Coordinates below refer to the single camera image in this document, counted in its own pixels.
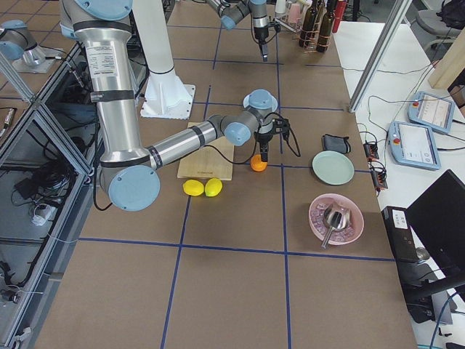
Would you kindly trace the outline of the yellow lemon far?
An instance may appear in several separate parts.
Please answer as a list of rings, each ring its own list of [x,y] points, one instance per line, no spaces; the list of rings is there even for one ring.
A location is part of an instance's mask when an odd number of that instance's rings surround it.
[[[198,180],[186,180],[182,188],[189,196],[200,196],[204,193],[204,184]]]

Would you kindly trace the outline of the pink bowl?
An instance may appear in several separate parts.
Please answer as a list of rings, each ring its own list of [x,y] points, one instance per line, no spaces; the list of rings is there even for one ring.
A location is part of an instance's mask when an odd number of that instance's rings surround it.
[[[309,222],[312,232],[329,244],[344,245],[356,241],[363,232],[364,219],[358,206],[345,196],[327,193],[310,204]]]

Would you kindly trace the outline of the orange fruit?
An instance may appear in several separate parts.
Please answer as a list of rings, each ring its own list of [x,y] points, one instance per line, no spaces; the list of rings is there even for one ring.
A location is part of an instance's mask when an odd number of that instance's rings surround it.
[[[262,160],[260,154],[254,155],[250,160],[250,167],[255,172],[263,172],[267,168],[268,163]]]

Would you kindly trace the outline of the dark wine bottle front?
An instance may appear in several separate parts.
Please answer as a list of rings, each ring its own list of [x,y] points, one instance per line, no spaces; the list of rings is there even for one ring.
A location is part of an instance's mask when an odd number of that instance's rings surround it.
[[[334,20],[334,9],[336,6],[336,1],[328,0],[326,4],[326,11],[323,15],[320,30],[318,35],[318,41],[316,46],[316,51],[324,53],[328,48],[328,42],[331,36],[333,20]]]

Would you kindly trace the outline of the pink cup top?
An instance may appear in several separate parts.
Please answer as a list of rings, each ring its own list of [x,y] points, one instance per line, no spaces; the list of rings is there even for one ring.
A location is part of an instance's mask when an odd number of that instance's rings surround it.
[[[288,23],[297,24],[300,20],[300,14],[301,14],[300,4],[292,3],[288,9],[288,17],[287,17]]]

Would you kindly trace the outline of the teach pendant near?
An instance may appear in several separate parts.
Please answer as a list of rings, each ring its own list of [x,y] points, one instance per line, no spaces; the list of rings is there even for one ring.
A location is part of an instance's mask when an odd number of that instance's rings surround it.
[[[389,126],[388,143],[398,164],[428,170],[441,168],[431,127],[393,121]]]

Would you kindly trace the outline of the teach pendant far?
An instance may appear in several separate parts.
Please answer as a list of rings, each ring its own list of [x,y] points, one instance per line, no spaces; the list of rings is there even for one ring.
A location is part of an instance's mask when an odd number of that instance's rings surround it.
[[[408,107],[410,121],[431,127],[435,132],[448,134],[453,121],[453,102],[427,92],[417,92]]]

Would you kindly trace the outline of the black monitor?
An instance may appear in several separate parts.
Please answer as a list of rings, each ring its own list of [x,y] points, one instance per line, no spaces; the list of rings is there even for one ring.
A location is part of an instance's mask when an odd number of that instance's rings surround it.
[[[447,276],[464,271],[464,183],[450,169],[406,210],[408,222]]]

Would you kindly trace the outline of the dark wine bottle middle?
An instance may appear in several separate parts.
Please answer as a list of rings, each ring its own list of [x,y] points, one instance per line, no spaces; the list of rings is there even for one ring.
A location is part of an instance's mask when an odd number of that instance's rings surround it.
[[[318,13],[318,0],[313,0],[304,16],[304,22],[299,36],[299,46],[306,47],[310,42],[310,34],[314,27]]]

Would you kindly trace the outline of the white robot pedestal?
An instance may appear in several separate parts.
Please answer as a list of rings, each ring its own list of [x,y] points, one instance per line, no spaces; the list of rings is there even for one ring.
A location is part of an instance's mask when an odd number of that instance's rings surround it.
[[[176,74],[162,2],[134,0],[132,11],[149,70],[141,116],[188,119],[195,86]]]

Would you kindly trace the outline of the yellow lemon near board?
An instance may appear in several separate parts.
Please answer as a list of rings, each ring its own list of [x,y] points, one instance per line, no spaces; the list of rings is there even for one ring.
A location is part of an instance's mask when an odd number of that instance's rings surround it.
[[[204,187],[205,195],[207,197],[215,197],[219,195],[219,193],[222,191],[222,188],[223,188],[223,184],[220,179],[211,178],[205,184],[205,187]]]

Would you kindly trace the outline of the metal scoop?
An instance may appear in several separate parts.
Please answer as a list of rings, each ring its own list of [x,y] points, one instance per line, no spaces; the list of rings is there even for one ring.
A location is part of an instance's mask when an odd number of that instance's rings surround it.
[[[329,239],[334,231],[344,230],[350,223],[351,210],[342,207],[336,203],[330,204],[323,213],[324,225],[326,226],[326,232],[324,235],[323,242],[321,244],[322,249],[326,249]]]

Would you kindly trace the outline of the aluminium frame post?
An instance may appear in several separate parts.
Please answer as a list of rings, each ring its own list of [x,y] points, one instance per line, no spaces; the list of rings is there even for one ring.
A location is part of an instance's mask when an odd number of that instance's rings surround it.
[[[360,106],[382,58],[397,33],[397,29],[403,21],[411,3],[412,0],[397,0],[395,2],[351,97],[348,107],[350,113],[354,113]]]

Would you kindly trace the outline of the teach pendant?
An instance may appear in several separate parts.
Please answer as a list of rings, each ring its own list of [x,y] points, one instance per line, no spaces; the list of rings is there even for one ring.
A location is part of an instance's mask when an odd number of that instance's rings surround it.
[[[389,126],[388,143],[398,164],[428,170],[441,168],[431,127],[393,121]]]
[[[417,92],[408,107],[410,121],[431,127],[435,132],[448,134],[453,121],[453,102],[427,92]]]

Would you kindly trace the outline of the light green plate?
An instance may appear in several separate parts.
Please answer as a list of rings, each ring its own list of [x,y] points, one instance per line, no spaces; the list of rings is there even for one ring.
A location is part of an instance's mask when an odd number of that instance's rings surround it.
[[[319,152],[312,160],[312,169],[320,180],[329,185],[346,184],[355,174],[353,163],[336,151]]]

